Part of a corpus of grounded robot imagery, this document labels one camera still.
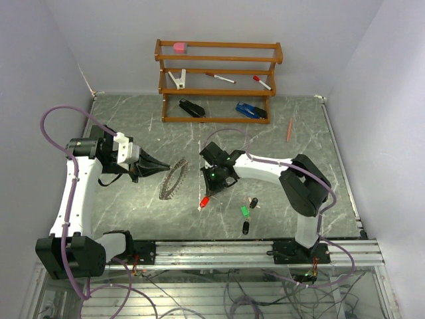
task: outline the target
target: wall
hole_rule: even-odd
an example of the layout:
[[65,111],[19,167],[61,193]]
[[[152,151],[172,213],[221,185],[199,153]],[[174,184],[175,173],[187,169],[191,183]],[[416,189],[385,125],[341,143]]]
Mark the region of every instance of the wall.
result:
[[359,213],[405,318],[423,318],[425,2],[386,0],[328,99]]
[[382,0],[46,0],[90,86],[157,93],[156,39],[281,42],[278,94],[327,95]]
[[[64,187],[65,159],[44,141],[39,118],[55,104],[88,109],[91,95],[42,0],[0,0],[0,309],[18,318],[36,261]],[[83,117],[52,114],[60,143],[80,136]]]

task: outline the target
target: red object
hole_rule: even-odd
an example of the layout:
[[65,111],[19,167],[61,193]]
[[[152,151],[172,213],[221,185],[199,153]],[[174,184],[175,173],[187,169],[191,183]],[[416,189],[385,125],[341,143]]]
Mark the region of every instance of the red object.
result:
[[205,206],[207,206],[209,201],[210,201],[210,197],[205,196],[204,198],[202,198],[202,201],[199,203],[199,206],[201,208],[204,208]]

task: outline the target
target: wooden shelf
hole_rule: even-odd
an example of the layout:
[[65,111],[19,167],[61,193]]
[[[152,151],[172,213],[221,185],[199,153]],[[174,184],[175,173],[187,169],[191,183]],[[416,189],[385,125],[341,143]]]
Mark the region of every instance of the wooden shelf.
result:
[[[274,69],[276,63],[281,64],[283,53],[280,43],[225,43],[225,42],[198,42],[186,41],[188,50],[190,47],[203,48],[230,48],[230,49],[272,49],[273,56],[220,56],[220,55],[187,55],[187,54],[163,54],[162,47],[172,47],[175,43],[185,41],[162,41],[157,40],[155,46],[155,60],[159,61],[160,73],[158,91],[163,95],[163,122],[216,122],[216,123],[270,123],[269,97],[276,95],[276,84],[274,82]],[[228,62],[269,62],[268,70],[238,70],[234,68],[186,68],[187,74],[237,74],[249,76],[253,81],[253,75],[267,76],[265,82],[272,90],[258,89],[235,89],[235,88],[184,88],[177,90],[175,87],[167,86],[167,72],[180,72],[181,68],[166,68],[166,60],[197,60],[197,61],[228,61]],[[252,118],[181,118],[167,117],[168,95],[206,95],[206,96],[260,96],[263,97],[264,109],[268,113],[267,119]]]

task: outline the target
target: eraser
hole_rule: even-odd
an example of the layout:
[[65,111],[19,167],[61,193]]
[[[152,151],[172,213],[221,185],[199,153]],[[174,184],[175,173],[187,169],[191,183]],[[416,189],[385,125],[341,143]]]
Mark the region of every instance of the eraser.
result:
[[186,42],[178,42],[173,45],[173,49],[175,53],[184,54],[187,51],[187,43]]

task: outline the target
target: marble surface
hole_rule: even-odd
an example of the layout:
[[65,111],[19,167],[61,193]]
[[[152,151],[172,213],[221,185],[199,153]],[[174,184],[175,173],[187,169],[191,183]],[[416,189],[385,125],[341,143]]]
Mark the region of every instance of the marble surface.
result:
[[[185,116],[174,97],[169,103],[172,116]],[[207,116],[243,116],[234,110],[243,100],[261,106],[257,98],[185,97],[205,108]],[[351,205],[337,154],[316,98],[275,97],[270,101],[271,124],[163,123],[161,96],[99,95],[92,113],[116,131],[133,136],[135,143],[160,161],[173,165],[187,158],[189,169],[180,189],[168,201],[159,199],[166,173],[158,173],[132,183],[123,176],[109,187],[98,187],[94,199],[92,230],[95,238],[106,231],[130,230],[134,239],[259,239],[293,237],[296,212],[290,207],[282,187],[253,179],[241,179],[222,191],[201,211],[199,201],[205,194],[199,157],[207,136],[225,127],[239,128],[250,135],[250,152],[269,158],[294,158],[303,153],[327,176],[338,202],[323,218],[323,233],[330,237],[358,236]],[[290,118],[292,136],[286,142]],[[244,136],[238,132],[219,132],[212,139],[229,153],[243,149]],[[112,176],[102,176],[103,182]],[[242,234],[244,217],[240,207],[248,197],[257,197],[258,208],[251,212],[250,231]]]

